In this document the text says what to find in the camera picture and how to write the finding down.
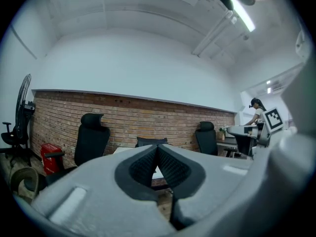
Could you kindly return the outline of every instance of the person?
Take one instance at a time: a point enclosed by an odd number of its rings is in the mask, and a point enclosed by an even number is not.
[[[264,105],[262,104],[262,102],[260,101],[260,99],[258,98],[253,98],[251,100],[251,105],[249,105],[249,108],[255,108],[256,109],[256,112],[255,112],[255,115],[253,116],[252,120],[249,121],[247,124],[245,125],[251,125],[252,123],[257,123],[258,119],[263,119],[262,117],[262,112],[265,112],[266,111],[266,108],[264,107]]]

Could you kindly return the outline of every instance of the white table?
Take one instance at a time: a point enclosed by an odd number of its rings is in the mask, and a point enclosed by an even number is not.
[[[124,148],[124,147],[119,147],[114,151],[114,154],[124,152],[127,150],[131,150],[132,148]],[[153,174],[153,179],[158,179],[158,178],[163,178],[163,175],[160,171],[160,169],[157,167],[156,168],[156,173]]]

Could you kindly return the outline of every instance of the black hair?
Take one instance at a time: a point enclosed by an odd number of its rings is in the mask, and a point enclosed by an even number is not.
[[[253,98],[251,100],[251,105],[249,105],[249,108],[253,107],[254,104],[258,104],[259,105],[259,108],[266,111],[267,109],[264,107],[263,103],[261,102],[260,99],[258,98]]]

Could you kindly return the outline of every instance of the ceiling light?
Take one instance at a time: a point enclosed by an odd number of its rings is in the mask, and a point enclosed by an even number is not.
[[[245,23],[246,27],[250,32],[256,29],[254,23],[252,22],[251,18],[249,17],[248,13],[245,11],[245,9],[242,7],[240,2],[238,0],[231,0],[234,5],[234,10],[238,13],[238,15],[241,17],[243,22]]]

